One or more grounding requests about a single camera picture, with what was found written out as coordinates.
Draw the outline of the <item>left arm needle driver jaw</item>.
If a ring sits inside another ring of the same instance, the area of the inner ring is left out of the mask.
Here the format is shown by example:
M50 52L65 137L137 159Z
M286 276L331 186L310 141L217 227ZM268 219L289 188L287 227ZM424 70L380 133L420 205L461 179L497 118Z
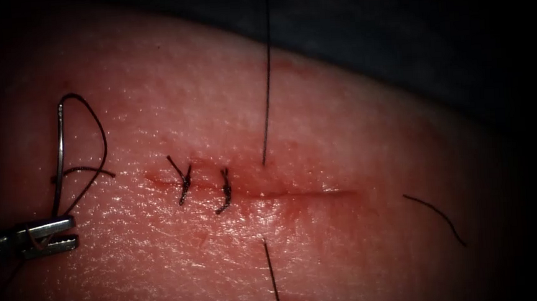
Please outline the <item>left arm needle driver jaw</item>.
M62 215L43 220L34 220L18 224L16 227L17 240L45 238L59 232L67 231L76 226L71 215Z
M33 244L22 250L22 259L38 259L58 253L65 253L79 246L78 235L49 236L42 240L34 240Z

